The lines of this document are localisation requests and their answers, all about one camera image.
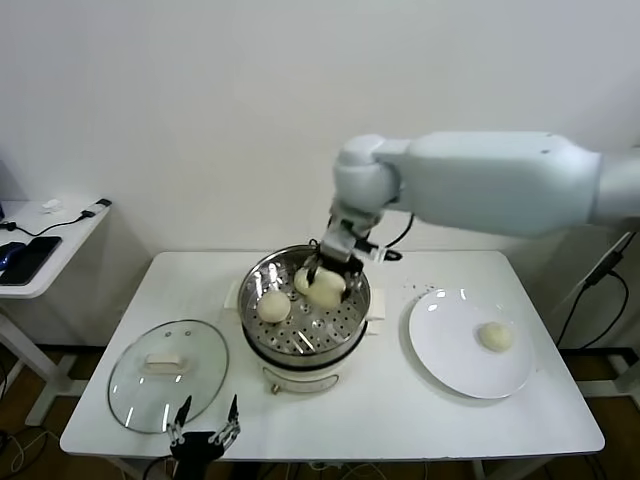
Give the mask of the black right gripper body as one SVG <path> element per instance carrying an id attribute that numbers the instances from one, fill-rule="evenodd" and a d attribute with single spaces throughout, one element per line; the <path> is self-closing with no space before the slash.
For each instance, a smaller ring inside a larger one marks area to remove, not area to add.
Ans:
<path id="1" fill-rule="evenodd" d="M 333 272 L 344 279 L 346 272 L 358 272 L 361 274 L 364 268 L 363 262 L 355 256 L 350 256 L 347 261 L 336 260 L 333 257 L 323 254 L 319 249 L 314 251 L 312 259 L 318 259 L 320 261 L 320 267 L 318 268 L 316 278 L 319 276 L 322 269 Z"/>

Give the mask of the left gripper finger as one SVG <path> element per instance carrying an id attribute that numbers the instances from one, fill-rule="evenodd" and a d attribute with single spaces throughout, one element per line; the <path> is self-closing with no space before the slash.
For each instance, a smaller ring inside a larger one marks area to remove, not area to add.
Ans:
<path id="1" fill-rule="evenodd" d="M 192 396 L 189 395 L 182 406 L 177 410 L 174 420 L 167 426 L 167 434 L 171 445 L 183 444 L 185 442 L 182 430 L 186 423 L 192 403 Z"/>
<path id="2" fill-rule="evenodd" d="M 240 434 L 238 398 L 233 397 L 224 426 L 208 438 L 209 444 L 233 444 Z"/>

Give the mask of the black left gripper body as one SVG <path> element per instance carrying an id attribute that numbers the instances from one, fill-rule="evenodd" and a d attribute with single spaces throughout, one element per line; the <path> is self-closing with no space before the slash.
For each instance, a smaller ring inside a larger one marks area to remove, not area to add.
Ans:
<path id="1" fill-rule="evenodd" d="M 225 449 L 216 434 L 187 432 L 171 444 L 170 451 L 177 461 L 175 480 L 203 480 L 209 465 L 220 459 Z"/>

